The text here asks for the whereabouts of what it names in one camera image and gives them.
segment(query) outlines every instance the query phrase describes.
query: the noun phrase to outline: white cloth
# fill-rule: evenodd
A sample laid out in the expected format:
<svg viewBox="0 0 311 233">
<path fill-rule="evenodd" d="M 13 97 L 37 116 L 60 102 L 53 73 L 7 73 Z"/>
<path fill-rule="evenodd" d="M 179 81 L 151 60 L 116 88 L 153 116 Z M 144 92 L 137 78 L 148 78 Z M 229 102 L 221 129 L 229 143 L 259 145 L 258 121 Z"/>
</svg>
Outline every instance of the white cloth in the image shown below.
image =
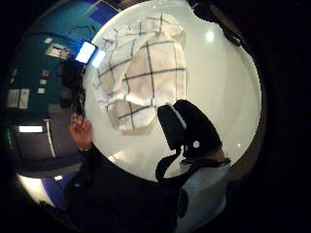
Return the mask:
<svg viewBox="0 0 311 233">
<path fill-rule="evenodd" d="M 99 46 L 106 56 L 93 80 L 102 111 L 120 130 L 149 125 L 156 107 L 186 98 L 185 32 L 171 15 L 156 14 L 114 28 Z"/>
</svg>

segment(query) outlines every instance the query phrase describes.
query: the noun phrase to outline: screen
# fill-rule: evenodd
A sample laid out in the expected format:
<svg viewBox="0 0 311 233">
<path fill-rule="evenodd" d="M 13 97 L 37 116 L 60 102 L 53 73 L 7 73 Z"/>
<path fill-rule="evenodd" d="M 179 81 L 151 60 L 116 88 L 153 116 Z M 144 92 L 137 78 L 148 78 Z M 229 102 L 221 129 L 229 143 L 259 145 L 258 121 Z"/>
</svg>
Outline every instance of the screen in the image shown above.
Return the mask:
<svg viewBox="0 0 311 233">
<path fill-rule="evenodd" d="M 80 51 L 76 57 L 76 60 L 84 64 L 88 63 L 89 59 L 91 58 L 95 50 L 96 50 L 95 45 L 89 42 L 84 42 L 84 44 L 80 48 Z"/>
</svg>

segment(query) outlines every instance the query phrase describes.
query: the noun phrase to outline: dark sleeve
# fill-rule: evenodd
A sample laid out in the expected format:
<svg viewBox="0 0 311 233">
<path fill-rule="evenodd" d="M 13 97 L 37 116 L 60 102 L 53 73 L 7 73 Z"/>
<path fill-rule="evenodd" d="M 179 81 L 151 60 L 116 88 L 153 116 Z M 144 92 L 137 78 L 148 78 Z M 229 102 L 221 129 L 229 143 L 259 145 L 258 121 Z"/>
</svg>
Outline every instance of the dark sleeve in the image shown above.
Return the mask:
<svg viewBox="0 0 311 233">
<path fill-rule="evenodd" d="M 88 151 L 80 151 L 81 162 L 87 170 L 100 167 L 102 163 L 102 156 L 104 156 L 95 145 L 91 145 Z"/>
</svg>

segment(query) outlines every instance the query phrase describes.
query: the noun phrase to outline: grid pattern fabric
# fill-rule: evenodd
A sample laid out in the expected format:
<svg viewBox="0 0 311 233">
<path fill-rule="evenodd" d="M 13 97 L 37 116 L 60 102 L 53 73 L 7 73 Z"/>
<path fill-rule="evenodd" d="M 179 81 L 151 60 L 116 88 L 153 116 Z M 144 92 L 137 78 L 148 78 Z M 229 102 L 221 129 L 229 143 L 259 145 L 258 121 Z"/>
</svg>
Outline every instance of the grid pattern fabric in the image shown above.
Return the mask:
<svg viewBox="0 0 311 233">
<path fill-rule="evenodd" d="M 156 14 L 102 38 L 105 58 L 93 80 L 103 111 L 113 113 L 119 130 L 149 125 L 156 107 L 186 98 L 185 31 L 171 15 Z"/>
</svg>

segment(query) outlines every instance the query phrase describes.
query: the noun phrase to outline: person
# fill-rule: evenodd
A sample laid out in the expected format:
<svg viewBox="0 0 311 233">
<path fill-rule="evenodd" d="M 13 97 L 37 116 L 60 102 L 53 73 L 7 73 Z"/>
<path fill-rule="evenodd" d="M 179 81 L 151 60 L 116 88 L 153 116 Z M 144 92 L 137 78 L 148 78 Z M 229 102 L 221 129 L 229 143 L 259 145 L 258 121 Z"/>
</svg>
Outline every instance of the person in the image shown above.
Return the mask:
<svg viewBox="0 0 311 233">
<path fill-rule="evenodd" d="M 155 171 L 158 182 L 133 176 L 109 161 L 92 143 L 91 123 L 72 115 L 69 131 L 81 154 L 82 166 L 64 193 L 67 213 L 79 229 L 192 232 L 224 209 L 229 160 L 214 125 L 188 101 L 163 106 L 158 109 L 158 118 L 170 147 L 170 137 L 174 136 L 169 133 L 177 125 L 172 122 L 172 114 L 187 125 L 177 143 L 184 147 L 186 159 L 181 162 L 182 175 L 167 179 L 165 171 L 179 150 L 163 158 Z"/>
</svg>

